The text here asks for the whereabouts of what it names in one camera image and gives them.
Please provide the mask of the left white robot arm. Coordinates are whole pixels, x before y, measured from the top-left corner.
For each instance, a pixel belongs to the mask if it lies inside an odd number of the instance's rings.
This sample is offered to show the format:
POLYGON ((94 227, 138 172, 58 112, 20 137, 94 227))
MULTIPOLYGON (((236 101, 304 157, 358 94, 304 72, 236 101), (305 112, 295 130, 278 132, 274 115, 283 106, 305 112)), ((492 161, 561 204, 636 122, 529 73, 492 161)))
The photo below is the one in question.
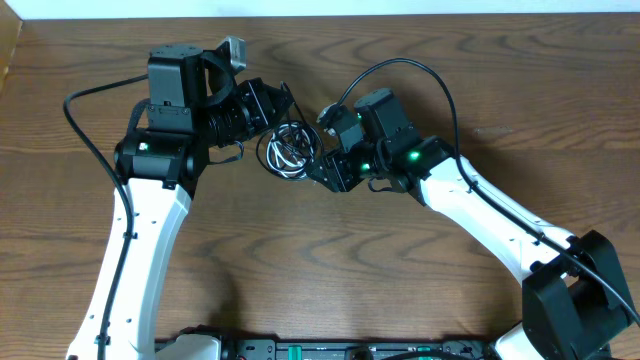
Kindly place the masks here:
POLYGON ((168 265, 212 147, 241 146, 272 129, 292 104, 284 90, 238 81, 246 45, 165 45, 149 55, 149 95, 133 108, 104 167, 114 185, 111 233, 71 359, 220 359, 213 336, 158 342, 156 320, 168 265))

